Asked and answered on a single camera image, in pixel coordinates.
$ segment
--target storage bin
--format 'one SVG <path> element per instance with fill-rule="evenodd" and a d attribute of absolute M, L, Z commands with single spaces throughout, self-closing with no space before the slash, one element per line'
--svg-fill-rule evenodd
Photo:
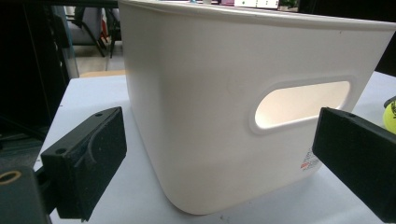
<path fill-rule="evenodd" d="M 196 215 L 312 175 L 320 108 L 351 111 L 396 29 L 191 3 L 119 7 L 139 132 L 168 199 Z"/>

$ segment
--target chair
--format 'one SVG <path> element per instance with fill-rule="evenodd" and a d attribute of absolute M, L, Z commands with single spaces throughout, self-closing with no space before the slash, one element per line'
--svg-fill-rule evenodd
<path fill-rule="evenodd" d="M 102 9 L 99 7 L 85 7 L 82 19 L 67 20 L 73 45 L 95 45 L 102 57 L 106 48 L 102 41 Z"/>
<path fill-rule="evenodd" d="M 113 57 L 113 50 L 116 41 L 121 40 L 121 28 L 120 28 L 120 11 L 118 8 L 107 8 L 107 30 L 111 37 L 110 44 L 110 58 Z"/>

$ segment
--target bin handle cutout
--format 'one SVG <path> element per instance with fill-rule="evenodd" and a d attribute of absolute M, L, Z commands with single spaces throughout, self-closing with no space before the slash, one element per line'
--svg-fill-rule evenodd
<path fill-rule="evenodd" d="M 256 124 L 271 129 L 317 117 L 322 107 L 340 108 L 349 90 L 348 81 L 339 81 L 272 91 L 256 109 Z"/>

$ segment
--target black machine part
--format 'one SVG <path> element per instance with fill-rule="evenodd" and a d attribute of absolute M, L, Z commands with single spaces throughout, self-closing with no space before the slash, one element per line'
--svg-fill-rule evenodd
<path fill-rule="evenodd" d="M 383 222 L 396 222 L 396 134 L 322 108 L 313 152 Z"/>
<path fill-rule="evenodd" d="M 0 223 L 89 220 L 126 156 L 121 107 L 98 112 L 41 154 L 43 167 L 0 171 Z"/>

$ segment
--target table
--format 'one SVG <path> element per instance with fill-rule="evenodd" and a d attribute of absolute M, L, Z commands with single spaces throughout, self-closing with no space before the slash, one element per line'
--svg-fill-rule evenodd
<path fill-rule="evenodd" d="M 396 94 L 396 77 L 374 72 L 353 113 L 382 126 L 383 104 Z M 123 109 L 128 152 L 101 200 L 90 224 L 99 223 L 382 223 L 324 165 L 307 179 L 259 198 L 206 216 L 175 208 L 165 197 L 150 165 L 134 122 L 125 76 L 72 79 L 41 151 L 90 115 L 114 106 Z M 41 167 L 38 158 L 35 169 Z M 59 219 L 54 224 L 80 223 Z"/>

